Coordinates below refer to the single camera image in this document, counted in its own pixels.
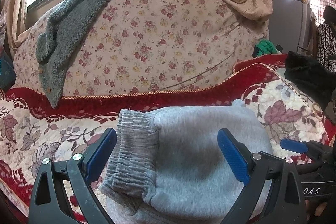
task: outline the folded gray sweatpants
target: folded gray sweatpants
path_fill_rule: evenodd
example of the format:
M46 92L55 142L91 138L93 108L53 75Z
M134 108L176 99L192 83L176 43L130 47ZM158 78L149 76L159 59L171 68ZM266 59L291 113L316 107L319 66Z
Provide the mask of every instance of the folded gray sweatpants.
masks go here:
M242 100L146 113L123 109L100 190L136 223L220 223L243 188L217 145L221 128L251 152L272 154L265 129Z

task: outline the black and white patterned shirt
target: black and white patterned shirt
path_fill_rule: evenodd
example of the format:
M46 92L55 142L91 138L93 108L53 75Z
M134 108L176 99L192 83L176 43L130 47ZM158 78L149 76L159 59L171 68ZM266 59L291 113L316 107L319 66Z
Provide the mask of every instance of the black and white patterned shirt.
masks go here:
M328 60L328 57L336 56L336 39L327 23L318 27L317 60L327 70L336 72L336 60Z

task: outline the metal screw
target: metal screw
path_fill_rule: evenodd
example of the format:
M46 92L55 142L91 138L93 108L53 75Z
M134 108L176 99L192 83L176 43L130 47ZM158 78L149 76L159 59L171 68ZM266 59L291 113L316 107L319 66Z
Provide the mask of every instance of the metal screw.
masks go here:
M50 162L50 158L44 158L42 163L43 164L48 164Z
M261 155L259 153L253 153L252 157L255 159L255 160L261 160Z
M293 163L293 159L291 157L286 157L285 158L285 161L288 163L288 164L292 164Z
M80 160L82 158L82 154L81 153L74 154L74 156L72 158L74 160Z

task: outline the gray fleece garment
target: gray fleece garment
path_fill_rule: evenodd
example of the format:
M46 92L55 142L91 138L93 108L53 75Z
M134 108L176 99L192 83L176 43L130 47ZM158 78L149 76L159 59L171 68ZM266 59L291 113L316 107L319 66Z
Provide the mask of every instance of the gray fleece garment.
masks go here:
M42 88L53 108L62 96L70 57L108 1L64 0L48 17L46 32L37 39L36 60Z
M251 152L272 154L265 129L242 100L146 113L123 109L100 190L135 223L220 223L243 188L217 145L225 127Z

